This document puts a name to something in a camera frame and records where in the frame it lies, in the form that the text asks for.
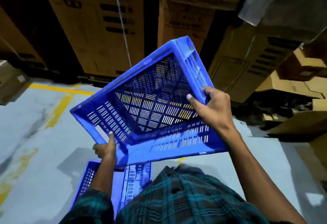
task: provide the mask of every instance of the plaid shirt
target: plaid shirt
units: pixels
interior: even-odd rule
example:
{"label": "plaid shirt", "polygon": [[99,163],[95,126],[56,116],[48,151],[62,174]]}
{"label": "plaid shirt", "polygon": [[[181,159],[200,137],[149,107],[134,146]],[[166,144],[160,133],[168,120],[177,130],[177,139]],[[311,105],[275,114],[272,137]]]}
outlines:
{"label": "plaid shirt", "polygon": [[[108,197],[100,191],[88,190],[60,224],[113,222],[113,207]],[[213,176],[175,172],[166,166],[152,184],[117,214],[115,223],[272,222]]]}

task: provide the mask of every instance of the fingernail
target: fingernail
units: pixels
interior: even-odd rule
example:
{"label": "fingernail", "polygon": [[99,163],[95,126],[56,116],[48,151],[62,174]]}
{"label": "fingernail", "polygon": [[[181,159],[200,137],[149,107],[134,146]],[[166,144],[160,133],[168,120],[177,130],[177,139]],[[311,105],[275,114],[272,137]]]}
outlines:
{"label": "fingernail", "polygon": [[186,99],[187,99],[187,100],[190,100],[192,97],[193,97],[193,96],[192,96],[191,94],[187,94],[187,95],[186,95]]}

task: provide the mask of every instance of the warehouse floor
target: warehouse floor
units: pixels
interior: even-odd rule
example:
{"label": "warehouse floor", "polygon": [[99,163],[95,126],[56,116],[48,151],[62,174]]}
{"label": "warehouse floor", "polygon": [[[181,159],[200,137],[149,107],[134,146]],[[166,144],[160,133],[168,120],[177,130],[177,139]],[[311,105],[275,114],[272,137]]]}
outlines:
{"label": "warehouse floor", "polygon": [[[0,223],[57,224],[67,213],[85,165],[97,159],[94,141],[69,110],[99,88],[35,81],[15,101],[0,106]],[[309,223],[327,219],[327,173],[307,143],[253,137],[235,120],[250,150]],[[228,153],[153,163],[153,177],[166,165],[198,166],[243,198]]]}

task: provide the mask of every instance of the plastic grid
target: plastic grid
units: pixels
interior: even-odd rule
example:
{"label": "plastic grid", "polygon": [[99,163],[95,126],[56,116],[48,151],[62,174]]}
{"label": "plastic grid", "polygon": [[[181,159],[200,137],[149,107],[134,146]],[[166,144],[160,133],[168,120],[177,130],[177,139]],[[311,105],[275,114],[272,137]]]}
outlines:
{"label": "plastic grid", "polygon": [[189,37],[171,40],[71,110],[97,143],[115,134],[118,165],[227,151],[186,99],[213,86]]}
{"label": "plastic grid", "polygon": [[[101,161],[98,160],[88,161],[70,209],[76,202],[77,198],[80,197],[90,186],[97,170],[99,169],[100,163]],[[134,197],[136,197],[151,181],[151,163],[127,166],[125,167],[124,172],[115,171],[111,198],[114,208],[114,216],[116,217],[119,210],[132,201]]]}

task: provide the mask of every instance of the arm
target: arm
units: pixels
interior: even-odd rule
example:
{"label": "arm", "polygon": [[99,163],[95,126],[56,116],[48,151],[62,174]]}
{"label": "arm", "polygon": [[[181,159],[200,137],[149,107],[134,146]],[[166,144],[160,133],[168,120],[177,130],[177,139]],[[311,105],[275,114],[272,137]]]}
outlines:
{"label": "arm", "polygon": [[111,203],[113,171],[117,164],[116,144],[109,133],[108,144],[95,144],[95,153],[102,159],[98,171],[87,191],[81,195],[60,224],[113,223]]}
{"label": "arm", "polygon": [[244,143],[232,119],[229,95],[209,86],[203,90],[211,97],[207,106],[191,95],[187,95],[187,98],[198,115],[218,132],[230,148],[231,160],[246,200],[255,205],[268,220],[306,224]]}

